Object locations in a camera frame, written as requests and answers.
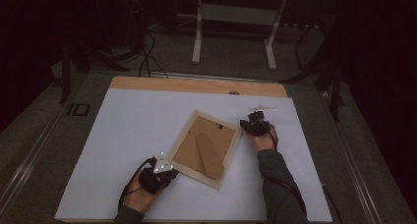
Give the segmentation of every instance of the brown backing board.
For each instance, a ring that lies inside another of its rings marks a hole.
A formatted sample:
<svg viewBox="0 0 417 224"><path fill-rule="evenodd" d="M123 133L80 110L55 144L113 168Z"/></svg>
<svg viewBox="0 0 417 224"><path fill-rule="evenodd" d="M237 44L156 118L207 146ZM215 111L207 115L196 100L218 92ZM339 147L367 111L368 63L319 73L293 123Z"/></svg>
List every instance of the brown backing board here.
<svg viewBox="0 0 417 224"><path fill-rule="evenodd" d="M219 190L241 133L242 129L238 125L196 111L169 152L168 160L183 174ZM213 146L210 151L214 151L222 160L224 171L219 179L206 175L201 156L204 150L199 149L196 139L201 134L209 138Z"/></svg>

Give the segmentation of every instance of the gray sleeve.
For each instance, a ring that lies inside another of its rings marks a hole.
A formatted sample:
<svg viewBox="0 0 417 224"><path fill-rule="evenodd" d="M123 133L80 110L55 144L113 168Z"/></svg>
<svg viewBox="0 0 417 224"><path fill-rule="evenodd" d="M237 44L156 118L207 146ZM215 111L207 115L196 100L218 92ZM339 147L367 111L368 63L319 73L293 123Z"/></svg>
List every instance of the gray sleeve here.
<svg viewBox="0 0 417 224"><path fill-rule="evenodd" d="M114 224L141 224L145 215L127 206L122 206L114 218Z"/></svg>
<svg viewBox="0 0 417 224"><path fill-rule="evenodd" d="M271 179L283 181L296 193L300 191L282 155L274 150L258 152L260 172ZM269 180L263 184L268 223L309 223L296 196L288 189Z"/></svg>

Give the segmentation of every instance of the person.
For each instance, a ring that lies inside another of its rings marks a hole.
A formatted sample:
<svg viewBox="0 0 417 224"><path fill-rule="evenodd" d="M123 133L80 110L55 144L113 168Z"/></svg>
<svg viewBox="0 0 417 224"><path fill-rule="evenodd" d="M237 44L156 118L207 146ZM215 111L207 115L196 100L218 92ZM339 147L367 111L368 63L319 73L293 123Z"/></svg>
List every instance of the person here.
<svg viewBox="0 0 417 224"><path fill-rule="evenodd" d="M300 204L300 191L286 167L284 158L275 149L274 143L278 142L278 136L274 126L271 125L269 134L263 136L254 137L248 133L246 135L254 145L259 169L264 177L263 194L268 223L309 223ZM125 197L123 206L113 220L114 224L140 224L152 203L160 195L160 192L152 195L141 189L137 178L129 186L129 191L134 190L136 191Z"/></svg>

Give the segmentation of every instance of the person's left hand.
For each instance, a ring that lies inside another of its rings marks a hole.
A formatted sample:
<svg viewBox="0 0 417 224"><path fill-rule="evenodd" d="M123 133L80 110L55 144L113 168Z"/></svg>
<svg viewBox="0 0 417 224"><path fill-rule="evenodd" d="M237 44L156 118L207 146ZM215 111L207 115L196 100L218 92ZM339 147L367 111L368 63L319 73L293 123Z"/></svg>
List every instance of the person's left hand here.
<svg viewBox="0 0 417 224"><path fill-rule="evenodd" d="M138 173L138 175L129 185L129 190L127 191L128 195L125 196L123 205L133 208L142 214L145 214L161 192L152 195L151 193L145 191L139 183L139 175L141 173L142 171Z"/></svg>

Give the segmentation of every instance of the gray carpet floor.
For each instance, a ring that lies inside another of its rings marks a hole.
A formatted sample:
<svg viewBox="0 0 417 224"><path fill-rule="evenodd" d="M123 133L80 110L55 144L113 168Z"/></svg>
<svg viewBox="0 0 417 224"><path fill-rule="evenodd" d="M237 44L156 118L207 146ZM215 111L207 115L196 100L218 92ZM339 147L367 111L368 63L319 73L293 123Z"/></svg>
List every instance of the gray carpet floor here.
<svg viewBox="0 0 417 224"><path fill-rule="evenodd" d="M283 27L278 31L272 46L278 70L271 72L261 37L210 28L205 29L201 63L192 64L193 23L188 25L179 27L176 32L161 31L160 26L152 28L150 33L155 39L151 52L155 61L149 60L152 77L165 77L160 72L163 68L169 78L231 78L277 83L278 79L299 73L293 53L294 43L302 33L298 28ZM320 32L313 30L300 47L304 63L314 55L322 40ZM147 36L146 41L151 48L151 37ZM0 135L0 187L3 190L48 122L57 114L62 115L1 223L60 223L53 219L56 208L111 79L118 75L137 75L143 59L144 56L138 56L123 63L131 69L125 73L111 71L91 61L94 65L89 74L73 77L75 86L69 103L89 104L91 110L86 117L66 115L68 104L58 103L60 89L51 86ZM147 76L148 72L142 71L142 75ZM294 100L319 176L334 200L335 206L328 196L333 223L340 223L335 208L344 223L415 223L348 85L342 86L345 105L339 107L340 122L336 123L328 111L328 98L313 86L316 77L286 85L286 89Z"/></svg>

